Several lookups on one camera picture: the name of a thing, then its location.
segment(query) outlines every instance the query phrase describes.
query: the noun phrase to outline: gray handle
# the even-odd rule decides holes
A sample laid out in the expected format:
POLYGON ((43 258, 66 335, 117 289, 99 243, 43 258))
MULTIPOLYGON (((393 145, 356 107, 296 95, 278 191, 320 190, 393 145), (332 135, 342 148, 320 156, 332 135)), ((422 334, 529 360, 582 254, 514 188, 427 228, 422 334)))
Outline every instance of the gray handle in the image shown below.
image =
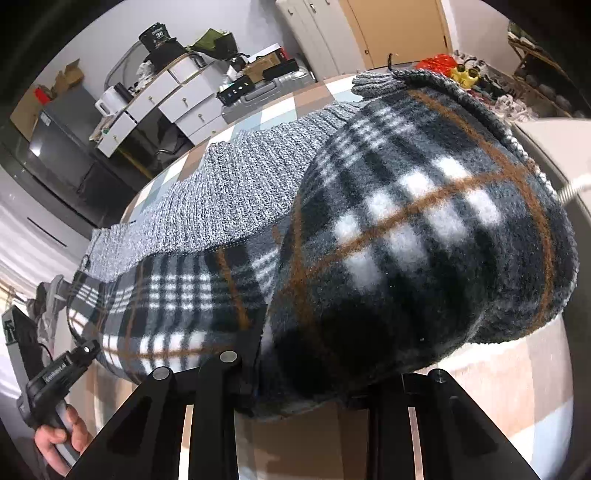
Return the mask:
POLYGON ((69 466, 73 466, 78 458, 80 458, 80 453, 77 452, 74 447, 72 446, 72 428, 73 425, 68 421, 66 417, 66 402, 61 401, 56 405, 56 416, 50 419, 48 422, 50 426, 63 429, 68 433, 68 438, 64 443, 58 443, 56 445, 56 450, 64 459, 66 464, 69 466))

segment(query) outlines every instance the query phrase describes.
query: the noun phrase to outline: checkered bedsheet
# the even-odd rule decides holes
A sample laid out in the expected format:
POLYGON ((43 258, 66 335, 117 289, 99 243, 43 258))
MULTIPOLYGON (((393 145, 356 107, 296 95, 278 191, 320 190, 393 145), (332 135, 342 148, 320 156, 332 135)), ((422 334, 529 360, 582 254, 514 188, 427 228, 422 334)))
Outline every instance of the checkered bedsheet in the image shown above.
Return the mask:
MULTIPOLYGON (((174 182, 191 175, 210 143, 229 140, 240 130, 264 129, 294 120, 334 100, 359 100, 350 92, 352 78, 337 77, 289 94, 194 147, 144 187, 128 206, 122 222, 133 221, 174 182)), ((454 376, 542 479, 553 476, 566 455, 573 418, 570 356, 561 317, 513 342, 464 345, 433 367, 454 376)), ((91 367, 85 381, 89 392, 86 405, 76 407, 91 432, 96 432, 134 386, 98 365, 91 367)), ((181 450, 184 472, 190 420, 188 408, 181 450)), ((237 414, 241 478, 364 478, 366 425, 363 411, 343 411, 334 403, 274 423, 255 422, 237 414)))

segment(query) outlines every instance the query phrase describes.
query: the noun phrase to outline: folded garment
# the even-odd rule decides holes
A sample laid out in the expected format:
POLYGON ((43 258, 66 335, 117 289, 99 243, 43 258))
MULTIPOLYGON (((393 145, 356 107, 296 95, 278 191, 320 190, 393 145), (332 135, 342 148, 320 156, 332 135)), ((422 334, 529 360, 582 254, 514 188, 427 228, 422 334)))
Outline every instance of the folded garment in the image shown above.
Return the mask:
POLYGON ((131 226, 95 234, 69 299, 75 338, 99 338, 102 363, 137 382, 231 348, 264 314, 248 404, 269 418, 426 367, 467 341, 519 338, 560 313, 576 282, 573 231, 511 132, 434 73, 354 84, 373 100, 318 112, 347 113, 324 133, 306 130, 309 144, 296 121, 211 146, 209 183, 200 169, 143 214, 160 226, 157 241, 130 237, 138 255, 128 255, 131 226), (256 155, 286 144, 317 151, 260 173, 256 155), (261 183, 245 188, 251 170, 261 183), (279 194, 283 184, 297 186, 279 194), (204 190, 214 205, 244 205, 238 218, 256 212, 253 226, 193 209, 204 190))

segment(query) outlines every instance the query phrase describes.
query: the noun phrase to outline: wooden shelf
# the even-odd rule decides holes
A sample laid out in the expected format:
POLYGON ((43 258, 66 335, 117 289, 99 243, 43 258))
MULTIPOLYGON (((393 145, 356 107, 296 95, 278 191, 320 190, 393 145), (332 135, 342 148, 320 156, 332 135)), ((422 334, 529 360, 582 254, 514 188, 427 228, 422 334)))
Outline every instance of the wooden shelf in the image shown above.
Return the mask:
POLYGON ((534 92, 538 97, 540 97, 543 100, 546 100, 547 102, 550 102, 554 108, 556 108, 559 112, 561 112, 564 116, 567 116, 569 118, 572 118, 573 116, 568 113, 566 110, 561 109, 556 102, 553 102, 552 100, 550 100, 548 97, 546 97, 546 95, 544 95, 543 93, 539 92, 538 90, 536 90, 535 88, 533 88, 529 83, 523 81, 522 79, 520 79, 519 77, 516 77, 515 75, 513 75, 513 79, 519 83, 520 85, 523 85, 527 90, 529 90, 530 92, 534 92))
MULTIPOLYGON (((507 41, 509 42, 509 45, 513 48, 513 50, 515 50, 516 48, 522 50, 524 53, 529 53, 530 55, 546 62, 548 65, 550 65, 551 67, 554 67, 556 70, 558 70, 564 77, 566 77, 567 79, 570 80, 569 76, 566 75, 566 72, 560 67, 560 65, 558 65, 554 60, 548 58, 546 55, 544 55, 543 53, 540 53, 537 50, 533 50, 532 48, 527 47, 526 45, 523 45, 519 42, 516 42, 514 40, 511 40, 510 38, 507 38, 507 41)), ((519 55, 519 52, 515 52, 517 53, 517 56, 521 59, 521 61, 525 60, 525 56, 521 56, 519 55)))

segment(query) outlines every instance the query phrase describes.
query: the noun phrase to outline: cord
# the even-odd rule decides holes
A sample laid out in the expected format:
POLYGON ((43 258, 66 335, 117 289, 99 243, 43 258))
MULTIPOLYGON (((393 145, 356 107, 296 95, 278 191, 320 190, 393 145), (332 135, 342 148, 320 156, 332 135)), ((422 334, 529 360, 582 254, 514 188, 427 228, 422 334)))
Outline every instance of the cord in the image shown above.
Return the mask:
POLYGON ((558 192, 558 201, 562 205, 566 205, 578 193, 589 189, 591 189, 591 173, 584 173, 560 189, 558 192))
POLYGON ((43 349, 44 349, 44 350, 47 352, 47 354, 49 355, 49 360, 50 360, 51 362, 53 362, 53 356, 51 355, 51 353, 49 353, 49 348, 47 348, 47 347, 46 347, 45 345, 43 345, 41 342, 37 342, 37 344, 38 344, 40 347, 43 347, 43 349))

